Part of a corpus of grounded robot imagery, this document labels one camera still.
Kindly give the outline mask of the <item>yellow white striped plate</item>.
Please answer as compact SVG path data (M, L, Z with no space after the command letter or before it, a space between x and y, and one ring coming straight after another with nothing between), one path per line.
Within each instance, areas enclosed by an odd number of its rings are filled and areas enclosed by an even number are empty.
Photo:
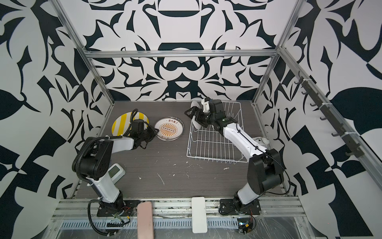
M112 135L113 136L120 136L123 135L130 126L130 118L131 118L132 112L125 113L121 116L119 116L114 123L112 124ZM144 120L145 122L149 123L148 117L141 112L138 112L133 120Z

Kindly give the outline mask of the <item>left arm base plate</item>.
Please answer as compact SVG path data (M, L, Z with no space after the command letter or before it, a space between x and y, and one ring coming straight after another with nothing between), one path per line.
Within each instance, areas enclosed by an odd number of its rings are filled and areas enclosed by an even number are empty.
M132 216L137 206L141 203L140 200L124 200L123 203L105 203L101 202L98 208L98 217L113 217L119 214L122 217Z

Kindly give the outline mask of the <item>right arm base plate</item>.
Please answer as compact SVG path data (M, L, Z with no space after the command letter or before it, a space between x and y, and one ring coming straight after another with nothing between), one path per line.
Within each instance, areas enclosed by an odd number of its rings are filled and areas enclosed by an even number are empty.
M259 200L244 205L239 199L220 199L218 212L223 216L260 215L261 210Z

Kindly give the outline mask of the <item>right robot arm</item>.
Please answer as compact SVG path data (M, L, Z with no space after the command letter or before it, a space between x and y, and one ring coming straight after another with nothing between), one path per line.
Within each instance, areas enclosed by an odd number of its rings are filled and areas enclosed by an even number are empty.
M267 149L250 137L238 120L226 113L221 100L206 98L200 103L192 101L191 108L185 111L185 115L198 129L212 127L248 160L247 183L236 192L236 204L248 205L284 182L285 166L279 152Z

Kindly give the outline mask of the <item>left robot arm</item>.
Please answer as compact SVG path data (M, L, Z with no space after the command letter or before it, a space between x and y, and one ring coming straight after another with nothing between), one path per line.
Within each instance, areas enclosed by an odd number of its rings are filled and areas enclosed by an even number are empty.
M72 170L94 189L101 202L121 208L123 195L108 173L111 155L139 147L145 149L158 133L146 121L136 119L122 135L89 137L75 157Z

